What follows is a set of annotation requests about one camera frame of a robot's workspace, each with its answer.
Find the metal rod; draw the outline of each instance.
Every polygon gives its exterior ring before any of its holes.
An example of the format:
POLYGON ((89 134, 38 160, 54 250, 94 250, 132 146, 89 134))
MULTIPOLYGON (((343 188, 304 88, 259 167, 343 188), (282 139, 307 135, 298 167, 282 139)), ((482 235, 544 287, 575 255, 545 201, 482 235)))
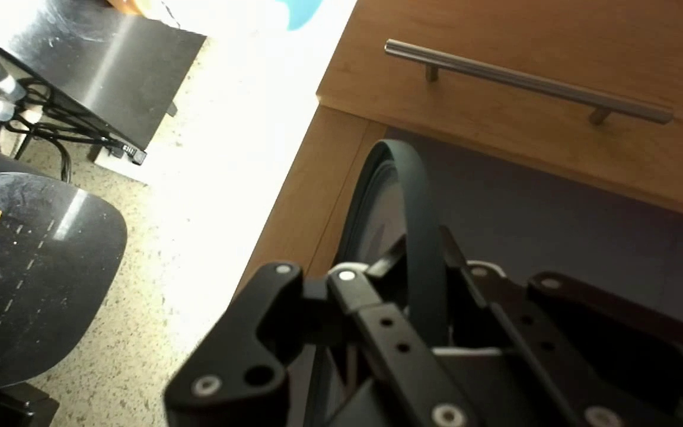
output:
POLYGON ((592 124, 602 124, 610 115, 636 116, 636 118, 654 121, 654 124, 668 124, 673 118, 673 112, 668 107, 646 104, 646 102, 626 99, 626 98, 620 98, 620 95, 597 92, 597 90, 589 90, 589 88, 578 88, 578 86, 569 86, 569 84, 532 76, 532 73, 494 67, 494 64, 487 64, 487 61, 474 61, 474 60, 468 60, 468 58, 430 50, 430 48, 403 44, 403 41, 394 41, 394 38, 389 38, 384 44, 384 53, 394 54, 394 58, 403 58, 403 60, 413 60, 413 61, 425 64, 428 67, 428 78, 431 84, 437 80, 437 76, 438 76, 437 71, 438 69, 451 69, 451 71, 457 71, 457 73, 468 73, 468 76, 477 76, 477 78, 487 78, 487 80, 525 88, 525 90, 532 90, 532 92, 544 92, 544 95, 550 95, 550 98, 562 98, 562 99, 569 99, 569 102, 591 104, 591 107, 595 107, 595 112, 591 116, 592 124))

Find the wooden drawer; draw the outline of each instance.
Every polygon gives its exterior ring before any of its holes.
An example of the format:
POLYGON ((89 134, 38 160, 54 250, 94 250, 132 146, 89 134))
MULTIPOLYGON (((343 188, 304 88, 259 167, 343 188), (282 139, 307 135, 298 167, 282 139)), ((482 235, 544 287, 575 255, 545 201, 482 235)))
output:
POLYGON ((360 0, 326 107, 683 212, 683 0, 360 0), (666 126, 384 54, 387 38, 666 104, 666 126))

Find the wire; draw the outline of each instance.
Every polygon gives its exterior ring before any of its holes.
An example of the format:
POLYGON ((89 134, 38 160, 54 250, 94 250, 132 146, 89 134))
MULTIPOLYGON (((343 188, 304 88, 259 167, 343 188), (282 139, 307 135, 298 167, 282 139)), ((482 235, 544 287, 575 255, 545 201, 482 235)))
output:
POLYGON ((66 142, 72 146, 100 146, 108 149, 123 149, 123 142, 112 139, 108 131, 97 131, 83 115, 83 112, 72 112, 61 107, 53 90, 36 80, 36 78, 21 78, 20 80, 27 88, 27 98, 20 99, 17 115, 7 121, 0 124, 0 139, 3 131, 25 135, 20 142, 14 160, 21 160, 25 153, 32 147, 33 139, 49 142, 60 153, 60 178, 68 180, 72 178, 72 154, 65 147, 66 142), (43 118, 38 124, 28 121, 27 112, 32 107, 43 110, 43 118))

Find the stainless steel handle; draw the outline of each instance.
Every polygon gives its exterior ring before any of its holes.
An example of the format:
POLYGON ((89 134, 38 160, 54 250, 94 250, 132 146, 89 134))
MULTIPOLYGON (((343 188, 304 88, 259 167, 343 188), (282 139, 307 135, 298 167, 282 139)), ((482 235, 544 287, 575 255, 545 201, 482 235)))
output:
POLYGON ((626 99, 620 95, 597 92, 597 90, 532 76, 532 73, 494 67, 487 61, 474 61, 468 58, 430 50, 430 48, 394 41, 394 38, 387 41, 384 53, 394 58, 423 61, 428 67, 428 80, 431 84, 438 80, 438 69, 451 69, 457 73, 525 88, 532 92, 544 92, 550 98, 591 104, 595 107, 595 112, 591 115, 592 124, 602 124, 610 115, 636 116, 636 118, 646 118, 654 124, 668 124, 673 118, 673 112, 668 107, 646 104, 646 102, 626 99))

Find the black metal frame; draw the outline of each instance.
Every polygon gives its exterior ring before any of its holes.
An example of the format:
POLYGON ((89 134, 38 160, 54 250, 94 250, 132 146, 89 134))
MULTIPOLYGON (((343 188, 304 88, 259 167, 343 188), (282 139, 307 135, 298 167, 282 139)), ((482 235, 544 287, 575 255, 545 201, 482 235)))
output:
POLYGON ((408 283, 403 248, 320 283, 264 267, 168 384, 168 422, 287 424, 311 345, 343 398, 316 360, 307 424, 683 424, 683 322, 558 274, 519 287, 443 232, 451 341, 430 348, 380 296, 408 283))

